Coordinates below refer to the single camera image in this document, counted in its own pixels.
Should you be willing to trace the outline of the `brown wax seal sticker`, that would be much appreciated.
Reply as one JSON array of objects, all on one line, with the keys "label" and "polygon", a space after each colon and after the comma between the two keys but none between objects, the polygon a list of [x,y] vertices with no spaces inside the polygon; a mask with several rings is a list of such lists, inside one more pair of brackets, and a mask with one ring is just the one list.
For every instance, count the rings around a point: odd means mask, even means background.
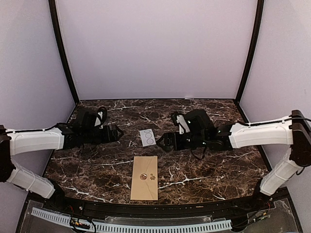
[{"label": "brown wax seal sticker", "polygon": [[147,174],[141,174],[140,179],[141,180],[146,180],[148,178]]}]

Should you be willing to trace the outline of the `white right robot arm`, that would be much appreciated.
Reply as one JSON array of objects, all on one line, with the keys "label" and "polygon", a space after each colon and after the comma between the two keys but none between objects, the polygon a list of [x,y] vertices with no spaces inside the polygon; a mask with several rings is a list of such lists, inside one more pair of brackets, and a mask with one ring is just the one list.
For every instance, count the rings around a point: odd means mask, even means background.
[{"label": "white right robot arm", "polygon": [[258,184],[256,194],[248,199],[248,207],[259,210],[267,202],[267,196],[294,174],[311,165],[311,126],[299,110],[279,119],[216,127],[203,109],[187,114],[171,115],[178,132],[164,133],[156,144],[164,151],[195,150],[229,151],[248,146],[280,144],[288,145],[284,157]]}]

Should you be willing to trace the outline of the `white sticker sheet wax seal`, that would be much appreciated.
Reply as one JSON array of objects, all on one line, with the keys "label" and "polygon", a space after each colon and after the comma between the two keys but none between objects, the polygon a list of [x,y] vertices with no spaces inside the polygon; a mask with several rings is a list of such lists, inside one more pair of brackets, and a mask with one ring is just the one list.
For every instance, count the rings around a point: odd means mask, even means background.
[{"label": "white sticker sheet wax seal", "polygon": [[140,130],[139,134],[143,147],[153,146],[156,144],[156,139],[152,129]]}]

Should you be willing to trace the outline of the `brown kraft envelope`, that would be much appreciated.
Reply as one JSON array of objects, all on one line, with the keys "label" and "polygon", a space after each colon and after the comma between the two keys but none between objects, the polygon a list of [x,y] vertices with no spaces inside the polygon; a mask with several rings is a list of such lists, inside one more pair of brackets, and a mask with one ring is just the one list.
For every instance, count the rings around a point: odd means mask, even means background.
[{"label": "brown kraft envelope", "polygon": [[130,200],[158,200],[157,156],[135,156]]}]

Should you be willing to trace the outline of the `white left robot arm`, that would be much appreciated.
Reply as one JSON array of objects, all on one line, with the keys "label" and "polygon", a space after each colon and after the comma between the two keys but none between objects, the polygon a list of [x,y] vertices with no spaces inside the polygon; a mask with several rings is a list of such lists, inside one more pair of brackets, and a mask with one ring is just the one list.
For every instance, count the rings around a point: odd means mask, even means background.
[{"label": "white left robot arm", "polygon": [[107,109],[82,109],[71,123],[57,123],[46,129],[9,130],[0,127],[0,181],[11,183],[48,199],[51,206],[63,212],[69,207],[64,191],[54,181],[13,163],[17,154],[42,150],[69,150],[84,144],[117,142],[124,132],[117,125],[105,125]]}]

